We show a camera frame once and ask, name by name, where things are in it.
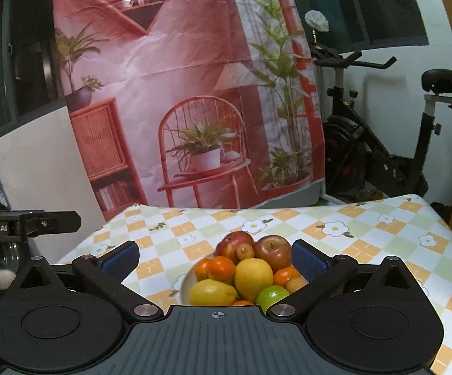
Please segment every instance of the lemon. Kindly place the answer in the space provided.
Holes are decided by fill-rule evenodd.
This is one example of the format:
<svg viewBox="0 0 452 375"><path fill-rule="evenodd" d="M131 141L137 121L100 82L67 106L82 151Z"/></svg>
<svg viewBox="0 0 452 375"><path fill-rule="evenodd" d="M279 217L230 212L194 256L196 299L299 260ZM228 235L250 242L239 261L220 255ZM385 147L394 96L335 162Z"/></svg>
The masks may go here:
<svg viewBox="0 0 452 375"><path fill-rule="evenodd" d="M189 290L192 306L231 306L237 300L238 293L234 287L213 279L201 280Z"/></svg>
<svg viewBox="0 0 452 375"><path fill-rule="evenodd" d="M237 265L234 286L242 299L255 303L260 291L272 284L273 271L265 260L248 258Z"/></svg>

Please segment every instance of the chair backrest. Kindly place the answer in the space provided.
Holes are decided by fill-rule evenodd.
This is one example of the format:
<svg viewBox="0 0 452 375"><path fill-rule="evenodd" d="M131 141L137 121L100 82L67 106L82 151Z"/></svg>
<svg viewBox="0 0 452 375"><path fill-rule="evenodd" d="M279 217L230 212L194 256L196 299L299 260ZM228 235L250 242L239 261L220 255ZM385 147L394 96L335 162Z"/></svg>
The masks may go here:
<svg viewBox="0 0 452 375"><path fill-rule="evenodd" d="M223 145L224 151L235 151L247 158L245 148L245 125L240 112L228 101L214 96L188 98L171 108L163 117L158 128L158 144L164 181L169 182L168 163L175 163L180 172L189 169L190 157L181 152L167 152L184 143L179 131L193 129L197 123L220 124L237 137Z"/></svg>

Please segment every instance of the poster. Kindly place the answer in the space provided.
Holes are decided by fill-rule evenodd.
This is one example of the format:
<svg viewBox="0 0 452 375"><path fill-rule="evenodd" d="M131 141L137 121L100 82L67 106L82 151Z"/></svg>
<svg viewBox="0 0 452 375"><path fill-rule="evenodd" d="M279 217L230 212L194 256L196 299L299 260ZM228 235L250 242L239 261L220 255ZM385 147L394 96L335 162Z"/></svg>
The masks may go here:
<svg viewBox="0 0 452 375"><path fill-rule="evenodd" d="M293 0L53 0L73 131L108 220L250 208L324 178Z"/></svg>

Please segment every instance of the red chair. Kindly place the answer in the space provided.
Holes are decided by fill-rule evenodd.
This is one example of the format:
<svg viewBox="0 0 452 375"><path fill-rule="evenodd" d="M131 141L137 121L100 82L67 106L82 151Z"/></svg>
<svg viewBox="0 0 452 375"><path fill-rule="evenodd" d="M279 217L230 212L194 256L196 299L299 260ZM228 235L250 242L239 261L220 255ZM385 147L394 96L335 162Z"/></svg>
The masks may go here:
<svg viewBox="0 0 452 375"><path fill-rule="evenodd" d="M181 156L182 153L169 152L170 149L183 143L178 133L183 129L193 128L197 122L218 123L228 128L237 136L223 144L223 152L226 154L235 151L241 158L231 164L222 164L220 168L202 173L190 172L190 156ZM169 207L174 207L173 190L193 187L198 207L202 208L202 198L198 186L214 180L228 178L234 190L235 208L240 206L240 198L237 180L237 172L244 170L247 173L255 195L258 196L254 179L250 173L247 148L245 147L245 125L240 112L229 102L219 97L197 96L186 99L175 105L163 117L158 128L158 144L160 158L162 160L164 184L158 191L167 193Z"/></svg>

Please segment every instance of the window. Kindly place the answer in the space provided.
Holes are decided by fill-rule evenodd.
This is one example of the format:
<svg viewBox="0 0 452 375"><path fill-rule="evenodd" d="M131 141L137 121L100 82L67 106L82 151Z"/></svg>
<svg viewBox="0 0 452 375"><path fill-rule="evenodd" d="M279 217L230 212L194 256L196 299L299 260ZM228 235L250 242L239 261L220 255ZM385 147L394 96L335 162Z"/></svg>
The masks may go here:
<svg viewBox="0 0 452 375"><path fill-rule="evenodd" d="M53 1L0 0L0 136L59 108Z"/></svg>
<svg viewBox="0 0 452 375"><path fill-rule="evenodd" d="M302 18L309 10L325 14L329 32L319 34L319 41L340 52L428 44L416 0L295 0L295 4Z"/></svg>

